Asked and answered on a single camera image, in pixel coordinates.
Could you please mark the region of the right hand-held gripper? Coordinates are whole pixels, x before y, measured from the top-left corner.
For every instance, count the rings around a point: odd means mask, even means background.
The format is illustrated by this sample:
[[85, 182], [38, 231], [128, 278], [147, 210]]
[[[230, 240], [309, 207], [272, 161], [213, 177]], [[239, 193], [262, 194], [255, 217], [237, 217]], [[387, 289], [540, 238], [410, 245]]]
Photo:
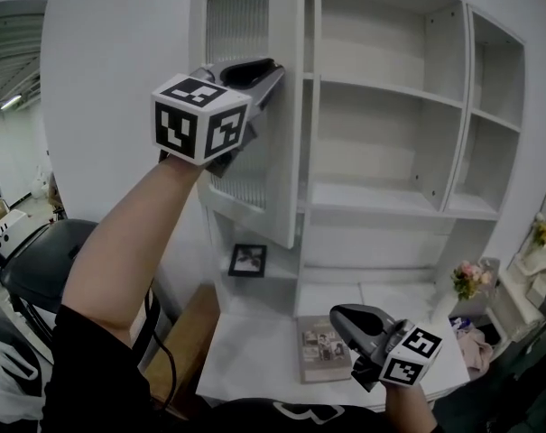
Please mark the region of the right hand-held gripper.
[[443, 338], [410, 320], [396, 321], [379, 308], [341, 304], [329, 312], [332, 326], [358, 353], [352, 377], [370, 392], [378, 382], [417, 385], [435, 362]]

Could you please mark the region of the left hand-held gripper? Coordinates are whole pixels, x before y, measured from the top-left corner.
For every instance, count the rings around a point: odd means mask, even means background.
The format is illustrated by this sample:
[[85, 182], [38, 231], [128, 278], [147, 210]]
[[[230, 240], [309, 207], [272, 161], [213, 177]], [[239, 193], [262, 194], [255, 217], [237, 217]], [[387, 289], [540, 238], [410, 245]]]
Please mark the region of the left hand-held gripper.
[[285, 70], [271, 58], [248, 58], [177, 74], [151, 94], [153, 144], [221, 178], [254, 138], [259, 116]]

